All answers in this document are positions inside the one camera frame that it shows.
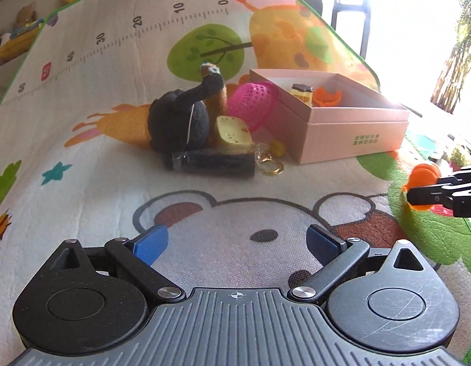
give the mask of yellow sponge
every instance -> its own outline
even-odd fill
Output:
[[[246,123],[240,118],[228,116],[217,117],[215,137],[218,147],[250,146],[253,142]]]

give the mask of pink basket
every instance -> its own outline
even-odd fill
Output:
[[[268,117],[276,102],[276,87],[271,82],[246,83],[238,87],[227,100],[229,116],[242,119],[253,132]]]

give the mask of yellow ball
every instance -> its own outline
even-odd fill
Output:
[[[285,155],[286,148],[283,143],[278,142],[278,140],[274,140],[273,142],[271,142],[271,145],[269,146],[269,152],[271,153],[273,157],[281,158]]]

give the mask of orange plastic toy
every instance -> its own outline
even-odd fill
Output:
[[[408,177],[408,182],[403,185],[401,190],[407,192],[412,187],[430,186],[437,183],[437,179],[441,176],[439,166],[434,162],[424,162],[418,164],[412,169],[412,173]],[[434,205],[410,205],[413,210],[426,211]]]
[[[314,91],[312,102],[314,106],[319,107],[335,107],[339,106],[342,99],[342,91],[337,91],[335,94],[329,94],[323,87],[317,88]]]

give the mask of open cardboard box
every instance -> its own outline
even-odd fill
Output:
[[[408,127],[408,109],[341,74],[255,69],[249,81],[276,85],[278,102],[264,125],[299,164],[397,150]],[[341,90],[341,103],[310,107],[290,94],[295,83]]]

